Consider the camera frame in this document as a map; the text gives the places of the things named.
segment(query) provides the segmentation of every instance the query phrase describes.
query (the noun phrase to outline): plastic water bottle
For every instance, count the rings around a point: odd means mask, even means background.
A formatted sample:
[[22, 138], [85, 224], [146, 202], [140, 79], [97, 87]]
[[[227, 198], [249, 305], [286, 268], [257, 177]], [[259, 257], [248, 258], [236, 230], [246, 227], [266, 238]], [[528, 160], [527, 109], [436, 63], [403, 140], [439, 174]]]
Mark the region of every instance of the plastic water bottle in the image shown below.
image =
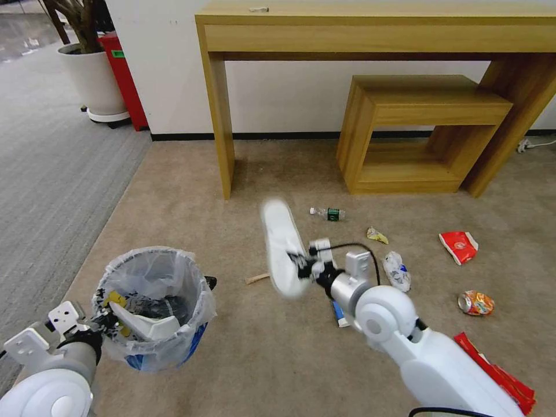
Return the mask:
[[345, 210], [340, 210], [339, 208], [315, 208], [311, 207], [309, 210], [311, 214], [316, 214], [322, 218], [329, 221], [344, 220], [346, 218]]

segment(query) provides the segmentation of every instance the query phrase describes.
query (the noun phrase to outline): wooden cube stool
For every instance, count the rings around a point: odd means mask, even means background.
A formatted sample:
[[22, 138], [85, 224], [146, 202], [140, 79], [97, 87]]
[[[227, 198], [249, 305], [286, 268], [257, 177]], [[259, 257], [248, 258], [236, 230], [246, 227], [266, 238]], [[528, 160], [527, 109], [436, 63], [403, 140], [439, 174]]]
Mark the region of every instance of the wooden cube stool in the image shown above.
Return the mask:
[[[512, 104], [463, 75], [356, 75], [336, 158], [350, 193], [455, 192]], [[375, 126], [435, 125], [371, 144]]]

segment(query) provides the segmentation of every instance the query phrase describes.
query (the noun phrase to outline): white plant pot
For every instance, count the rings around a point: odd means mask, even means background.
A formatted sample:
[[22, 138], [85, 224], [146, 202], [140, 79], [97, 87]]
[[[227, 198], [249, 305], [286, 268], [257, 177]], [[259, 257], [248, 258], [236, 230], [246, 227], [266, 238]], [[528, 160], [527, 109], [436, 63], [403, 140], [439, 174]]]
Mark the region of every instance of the white plant pot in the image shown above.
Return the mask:
[[104, 52], [72, 54], [77, 43], [59, 48], [58, 55], [87, 106], [87, 114], [96, 122], [116, 122], [129, 117], [116, 78]]

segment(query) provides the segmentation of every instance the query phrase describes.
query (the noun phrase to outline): floor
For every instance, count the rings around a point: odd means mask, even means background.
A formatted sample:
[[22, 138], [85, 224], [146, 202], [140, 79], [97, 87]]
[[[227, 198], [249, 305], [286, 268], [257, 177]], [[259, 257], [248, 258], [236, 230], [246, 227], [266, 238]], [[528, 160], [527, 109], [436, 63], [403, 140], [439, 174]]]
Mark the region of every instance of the floor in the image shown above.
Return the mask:
[[0, 0], [0, 14], [41, 14], [45, 13], [42, 0]]
[[[9, 5], [1, 5], [0, 12], [5, 6]], [[0, 13], [0, 64], [9, 64], [59, 41], [56, 29], [44, 13]]]
[[[336, 142], [237, 141], [232, 198], [221, 198], [212, 142], [156, 142], [94, 244], [67, 298], [90, 309], [104, 266], [151, 245], [197, 254], [219, 278], [218, 317], [181, 368], [139, 374], [103, 357], [96, 412], [104, 417], [406, 416], [417, 406], [397, 367], [338, 329], [317, 287], [286, 301], [271, 283], [244, 279], [266, 271], [259, 205], [281, 196], [305, 242], [359, 240], [384, 257], [399, 252], [413, 275], [409, 295], [431, 328], [461, 331], [488, 358], [537, 392], [532, 416], [556, 415], [556, 148], [515, 154], [485, 194], [350, 196], [334, 158]], [[309, 215], [339, 207], [343, 222]], [[365, 240], [369, 226], [390, 244]], [[469, 231], [475, 259], [457, 266], [438, 233]], [[341, 250], [335, 254], [343, 264]], [[463, 314], [457, 295], [483, 291], [496, 302], [489, 317]]]
[[[59, 46], [0, 64], [2, 342], [61, 301], [151, 145], [81, 113]], [[0, 395], [18, 372], [0, 361]]]

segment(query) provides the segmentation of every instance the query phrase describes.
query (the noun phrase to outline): beige carpet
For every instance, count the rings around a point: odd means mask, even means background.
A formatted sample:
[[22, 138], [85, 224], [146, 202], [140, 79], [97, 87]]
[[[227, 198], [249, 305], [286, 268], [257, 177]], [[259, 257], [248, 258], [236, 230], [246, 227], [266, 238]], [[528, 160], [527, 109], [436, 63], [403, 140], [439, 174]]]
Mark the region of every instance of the beige carpet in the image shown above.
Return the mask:
[[[421, 318], [453, 336], [465, 331], [495, 363], [537, 391], [533, 416], [556, 415], [555, 150], [515, 155], [480, 199], [452, 195], [350, 196], [336, 167], [335, 141], [237, 142], [232, 199], [221, 198], [212, 142], [154, 143], [71, 286], [68, 298], [89, 308], [115, 256], [168, 245], [197, 254], [219, 278], [218, 317], [180, 369], [150, 375], [103, 357], [96, 412], [124, 416], [406, 416], [417, 406], [397, 367], [338, 329], [317, 287], [299, 302], [271, 283], [246, 287], [266, 270], [259, 203], [291, 205], [302, 238], [365, 239], [373, 225], [390, 239], [371, 242], [383, 257], [398, 251], [413, 274], [409, 293]], [[345, 222], [311, 217], [309, 207], [340, 207]], [[457, 266], [438, 241], [463, 230], [480, 244]], [[336, 260], [343, 263], [343, 252]], [[491, 317], [466, 316], [464, 290], [496, 301]]]

